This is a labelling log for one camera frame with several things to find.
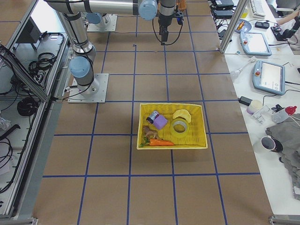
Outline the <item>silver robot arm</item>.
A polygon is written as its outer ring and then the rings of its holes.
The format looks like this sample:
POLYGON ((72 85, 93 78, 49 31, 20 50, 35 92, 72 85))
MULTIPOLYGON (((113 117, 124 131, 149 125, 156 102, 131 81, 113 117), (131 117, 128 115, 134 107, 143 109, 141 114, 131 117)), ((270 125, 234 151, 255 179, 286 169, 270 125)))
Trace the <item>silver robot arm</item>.
POLYGON ((167 45, 168 26, 176 19, 183 25, 183 13, 174 0, 49 0, 47 4, 62 15, 64 28, 73 42, 74 58, 69 70, 77 82, 78 96, 94 98, 100 91, 100 81, 94 74, 96 49, 89 41, 83 24, 82 12, 89 14, 138 15, 146 21, 158 18, 161 45, 167 45))
POLYGON ((93 12, 90 8, 89 1, 84 3, 86 9, 86 19, 88 23, 98 27, 107 27, 111 23, 111 17, 107 13, 93 12))

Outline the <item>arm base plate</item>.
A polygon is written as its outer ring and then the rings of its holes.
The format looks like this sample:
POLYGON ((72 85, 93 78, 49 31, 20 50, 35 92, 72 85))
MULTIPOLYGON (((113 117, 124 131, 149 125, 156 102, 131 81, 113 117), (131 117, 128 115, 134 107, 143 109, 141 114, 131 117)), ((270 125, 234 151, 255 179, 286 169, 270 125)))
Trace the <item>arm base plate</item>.
POLYGON ((83 92, 83 86, 75 87, 70 90, 70 96, 67 101, 71 104, 105 103, 106 93, 109 81, 109 74, 94 74, 94 81, 91 86, 83 92))
POLYGON ((115 32, 116 30, 117 15, 88 13, 86 19, 88 32, 115 32))

